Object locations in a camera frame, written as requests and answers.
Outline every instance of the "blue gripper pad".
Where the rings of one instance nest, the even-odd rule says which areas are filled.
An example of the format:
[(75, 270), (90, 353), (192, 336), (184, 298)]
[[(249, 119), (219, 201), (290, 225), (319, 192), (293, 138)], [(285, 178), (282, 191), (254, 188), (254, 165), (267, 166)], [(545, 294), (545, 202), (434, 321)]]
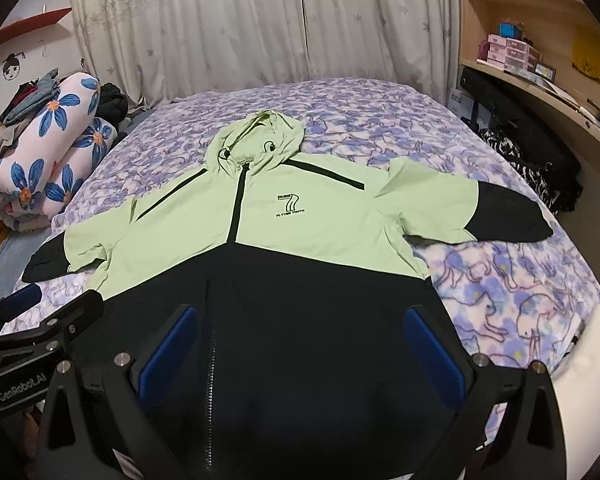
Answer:
[(404, 335), (440, 400), (459, 410), (464, 404), (464, 375), (414, 308), (404, 313)]
[(189, 305), (179, 306), (158, 332), (159, 343), (150, 347), (155, 351), (135, 362), (131, 380), (142, 409), (157, 406), (162, 401), (196, 340), (197, 326), (195, 309)]
[(0, 301), (0, 318), (8, 323), (42, 300), (42, 291), (31, 283)]

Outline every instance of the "cartoon face drawing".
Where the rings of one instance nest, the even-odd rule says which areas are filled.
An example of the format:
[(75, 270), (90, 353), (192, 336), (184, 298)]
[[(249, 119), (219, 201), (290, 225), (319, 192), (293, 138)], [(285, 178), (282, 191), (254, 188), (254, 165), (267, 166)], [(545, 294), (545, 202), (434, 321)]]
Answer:
[(7, 81), (15, 79), (20, 73), (20, 61), (18, 60), (18, 56), (22, 56), (22, 59), (25, 59), (24, 52), (21, 52), (19, 54), (9, 54), (7, 59), (4, 60), (2, 76)]

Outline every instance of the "picture frame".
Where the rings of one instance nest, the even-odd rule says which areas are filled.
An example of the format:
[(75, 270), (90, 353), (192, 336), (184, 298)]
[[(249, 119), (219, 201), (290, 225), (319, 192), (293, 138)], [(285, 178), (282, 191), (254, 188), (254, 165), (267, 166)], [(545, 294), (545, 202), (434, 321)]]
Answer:
[(534, 73), (538, 74), (541, 78), (546, 79), (549, 83), (553, 83), (555, 80), (555, 68), (540, 61), (536, 63)]

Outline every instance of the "wooden bookshelf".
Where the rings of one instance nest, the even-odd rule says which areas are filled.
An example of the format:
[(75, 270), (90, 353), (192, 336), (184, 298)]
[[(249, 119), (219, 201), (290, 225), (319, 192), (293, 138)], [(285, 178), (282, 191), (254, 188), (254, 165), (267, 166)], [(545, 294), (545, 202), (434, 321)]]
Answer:
[(462, 0), (461, 5), (461, 63), (510, 84), (525, 104), (600, 172), (600, 128), (542, 89), (475, 62), (479, 43), (497, 34), (500, 22), (522, 22), (543, 62), (556, 69), (555, 83), (593, 111), (586, 98), (600, 104), (600, 83), (571, 66), (577, 28), (586, 27), (600, 37), (600, 24), (586, 4), (582, 0)]

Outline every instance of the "yellow paper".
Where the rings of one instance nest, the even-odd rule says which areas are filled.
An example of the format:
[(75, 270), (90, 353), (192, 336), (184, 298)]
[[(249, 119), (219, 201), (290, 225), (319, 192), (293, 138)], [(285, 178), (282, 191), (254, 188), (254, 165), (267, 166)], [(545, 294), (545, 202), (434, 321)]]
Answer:
[(587, 27), (576, 27), (571, 53), (572, 66), (600, 83), (600, 36)]

